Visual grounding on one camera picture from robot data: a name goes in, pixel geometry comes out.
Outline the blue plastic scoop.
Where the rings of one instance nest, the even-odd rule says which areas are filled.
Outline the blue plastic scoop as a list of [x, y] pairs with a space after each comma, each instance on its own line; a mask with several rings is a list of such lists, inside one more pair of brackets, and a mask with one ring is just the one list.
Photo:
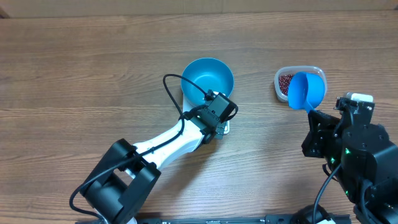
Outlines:
[[307, 113], [321, 104], [326, 88], [323, 79], [312, 73], [296, 73], [289, 85], [288, 104], [294, 110]]

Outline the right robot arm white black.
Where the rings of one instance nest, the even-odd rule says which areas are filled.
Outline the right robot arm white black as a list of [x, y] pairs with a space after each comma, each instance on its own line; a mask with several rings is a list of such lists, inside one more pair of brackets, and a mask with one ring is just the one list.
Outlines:
[[370, 106], [340, 111], [340, 118], [309, 112], [304, 156], [326, 160], [325, 182], [340, 184], [361, 223], [397, 223], [397, 145], [371, 123]]

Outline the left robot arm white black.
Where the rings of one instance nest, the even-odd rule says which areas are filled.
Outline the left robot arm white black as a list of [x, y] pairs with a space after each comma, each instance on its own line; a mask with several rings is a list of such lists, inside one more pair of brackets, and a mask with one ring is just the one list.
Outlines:
[[223, 94], [209, 92], [205, 104], [180, 114], [168, 131], [135, 144], [125, 139], [107, 150], [72, 194], [81, 194], [97, 223], [132, 223], [158, 181], [161, 171], [180, 156], [223, 137], [238, 106]]

